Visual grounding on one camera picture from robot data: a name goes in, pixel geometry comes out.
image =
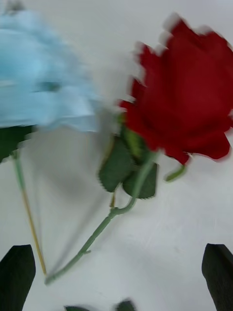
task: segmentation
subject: light blue rose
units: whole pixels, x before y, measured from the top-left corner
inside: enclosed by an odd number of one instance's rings
[[[99,107],[85,65],[37,13],[0,16],[0,127],[96,131]]]

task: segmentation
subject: white surface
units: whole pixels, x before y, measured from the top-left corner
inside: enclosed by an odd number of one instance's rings
[[[227,0],[28,0],[90,64],[111,106],[125,96],[135,41],[155,46],[164,20],[176,11],[193,27],[207,24],[233,43],[233,3]],[[108,131],[99,135],[58,130],[36,134],[23,166],[47,270],[73,257],[108,213],[110,195],[96,179]],[[113,220],[64,277],[44,285],[37,274],[24,311],[61,311],[64,305],[109,311],[130,297],[139,311],[213,311],[201,274],[205,246],[233,251],[233,156],[221,163],[195,157],[188,173],[166,184],[176,162],[162,156],[157,196]],[[124,205],[128,197],[119,192]],[[0,166],[0,258],[14,244],[33,241],[12,163]]]

